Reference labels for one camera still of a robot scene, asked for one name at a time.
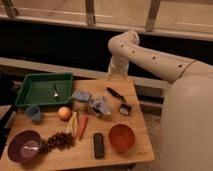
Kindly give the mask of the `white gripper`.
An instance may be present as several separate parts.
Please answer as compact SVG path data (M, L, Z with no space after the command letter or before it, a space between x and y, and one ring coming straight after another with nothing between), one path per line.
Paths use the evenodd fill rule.
M129 61L124 58L112 57L108 66L108 78L120 77L126 79L128 76Z

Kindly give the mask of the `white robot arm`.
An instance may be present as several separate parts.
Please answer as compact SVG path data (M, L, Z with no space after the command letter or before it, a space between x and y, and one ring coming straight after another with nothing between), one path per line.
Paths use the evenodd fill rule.
M213 171L213 66L143 48L126 31L108 42L108 72L125 73L130 62L167 81L162 105L161 171Z

